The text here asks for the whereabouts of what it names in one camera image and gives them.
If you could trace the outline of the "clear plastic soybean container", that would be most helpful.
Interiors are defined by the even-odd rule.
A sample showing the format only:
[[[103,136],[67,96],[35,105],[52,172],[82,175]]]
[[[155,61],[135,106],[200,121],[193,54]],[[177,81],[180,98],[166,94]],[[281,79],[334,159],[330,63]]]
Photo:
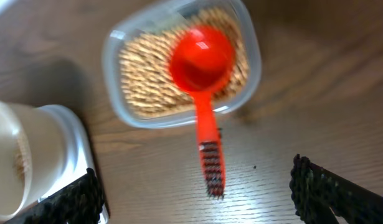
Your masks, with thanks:
[[[104,44],[107,89],[122,121],[146,129],[195,122],[192,99],[173,83],[168,65],[174,44],[196,25],[221,30],[235,48],[234,71],[214,95],[214,111],[227,114],[251,98],[260,81],[262,61],[245,4],[241,0],[158,1],[119,22]]]

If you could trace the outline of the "red plastic measuring scoop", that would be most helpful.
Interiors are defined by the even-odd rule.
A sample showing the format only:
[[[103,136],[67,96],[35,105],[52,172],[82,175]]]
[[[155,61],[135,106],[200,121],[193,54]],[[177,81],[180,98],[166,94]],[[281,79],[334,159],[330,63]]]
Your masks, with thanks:
[[[173,82],[194,102],[197,147],[210,198],[223,198],[225,191],[224,153],[212,99],[228,84],[234,64],[235,49],[231,41],[211,26],[188,29],[169,60]]]

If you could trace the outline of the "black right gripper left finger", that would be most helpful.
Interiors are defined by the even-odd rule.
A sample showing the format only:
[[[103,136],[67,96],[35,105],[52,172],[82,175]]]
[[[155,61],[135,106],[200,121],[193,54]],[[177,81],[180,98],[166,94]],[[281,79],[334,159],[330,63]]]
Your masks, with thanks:
[[[92,168],[58,192],[5,224],[97,224],[103,211],[103,190]]]

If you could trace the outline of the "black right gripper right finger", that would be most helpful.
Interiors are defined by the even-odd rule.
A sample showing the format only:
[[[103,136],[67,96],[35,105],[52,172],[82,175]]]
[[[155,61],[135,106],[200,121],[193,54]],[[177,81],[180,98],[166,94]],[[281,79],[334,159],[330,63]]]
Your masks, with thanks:
[[[383,224],[383,197],[297,154],[291,170],[291,199],[304,223]]]

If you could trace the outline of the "cream round bowl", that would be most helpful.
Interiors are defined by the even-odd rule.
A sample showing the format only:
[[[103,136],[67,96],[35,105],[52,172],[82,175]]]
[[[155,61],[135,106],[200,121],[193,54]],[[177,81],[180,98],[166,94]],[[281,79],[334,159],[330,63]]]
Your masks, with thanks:
[[[64,173],[65,137],[38,108],[0,101],[0,221],[47,193]]]

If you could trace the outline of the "soybeans pile in bowl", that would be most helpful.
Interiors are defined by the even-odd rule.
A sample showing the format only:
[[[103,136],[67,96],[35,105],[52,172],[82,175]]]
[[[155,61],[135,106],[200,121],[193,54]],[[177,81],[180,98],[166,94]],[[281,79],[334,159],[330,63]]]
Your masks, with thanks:
[[[17,149],[14,153],[13,167],[18,179],[25,185],[26,175],[30,169],[29,153],[27,152],[27,142],[24,138],[17,139]]]

